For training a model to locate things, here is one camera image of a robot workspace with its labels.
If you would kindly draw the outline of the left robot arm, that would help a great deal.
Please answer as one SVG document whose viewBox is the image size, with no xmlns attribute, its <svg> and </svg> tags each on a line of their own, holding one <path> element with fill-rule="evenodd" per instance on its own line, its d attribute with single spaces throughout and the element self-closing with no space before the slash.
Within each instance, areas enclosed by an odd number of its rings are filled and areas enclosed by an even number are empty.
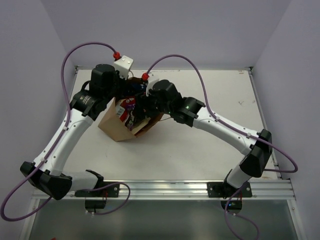
<svg viewBox="0 0 320 240">
<path fill-rule="evenodd" d="M 64 166 L 81 136 L 103 112 L 108 103 L 122 94 L 129 69 L 116 63 L 98 64 L 89 81 L 70 102 L 67 115 L 53 139 L 32 162 L 23 162 L 20 171 L 30 184 L 55 200 L 72 191 L 87 190 L 99 196 L 104 190 L 104 178 L 93 170 L 65 172 Z"/>
</svg>

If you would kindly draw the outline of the brown paper bag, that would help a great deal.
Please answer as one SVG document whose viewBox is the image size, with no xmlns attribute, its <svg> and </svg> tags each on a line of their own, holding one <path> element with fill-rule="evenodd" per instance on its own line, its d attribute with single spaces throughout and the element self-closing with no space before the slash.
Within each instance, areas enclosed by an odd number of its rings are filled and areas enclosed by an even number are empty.
<svg viewBox="0 0 320 240">
<path fill-rule="evenodd" d="M 138 82 L 146 82 L 143 81 L 141 78 L 132 76 L 128 78 L 127 80 L 131 81 L 132 83 L 138 83 Z M 135 116 L 136 116 L 136 95 L 131 96 L 135 98 Z M 119 117 L 116 115 L 116 104 L 119 100 L 112 100 L 110 107 L 106 111 L 105 115 L 102 117 L 100 123 L 98 124 L 98 128 L 102 130 L 106 135 L 108 135 L 112 140 L 115 142 L 123 142 L 128 141 L 131 139 L 135 139 L 138 137 L 141 137 L 145 133 L 147 133 L 154 125 L 156 125 L 158 122 L 162 121 L 163 114 L 160 113 L 160 115 L 150 118 L 150 121 L 148 124 L 140 130 L 136 135 L 133 135 L 130 130 L 127 129 L 125 126 L 125 122 L 122 122 Z M 144 119 L 136 117 L 136 123 L 142 121 Z"/>
</svg>

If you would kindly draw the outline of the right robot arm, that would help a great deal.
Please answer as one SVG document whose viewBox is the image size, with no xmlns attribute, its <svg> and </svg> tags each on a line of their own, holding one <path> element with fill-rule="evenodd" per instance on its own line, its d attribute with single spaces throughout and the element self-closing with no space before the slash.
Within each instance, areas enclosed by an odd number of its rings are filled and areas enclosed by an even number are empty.
<svg viewBox="0 0 320 240">
<path fill-rule="evenodd" d="M 218 197 L 235 196 L 245 182 L 261 177 L 272 155 L 272 134 L 268 130 L 257 132 L 246 129 L 216 113 L 210 113 L 203 102 L 194 97 L 183 97 L 176 86 L 166 79 L 153 81 L 145 92 L 138 93 L 135 109 L 137 114 L 148 117 L 167 114 L 179 124 L 214 135 L 243 155 L 223 183 L 212 187 Z"/>
</svg>

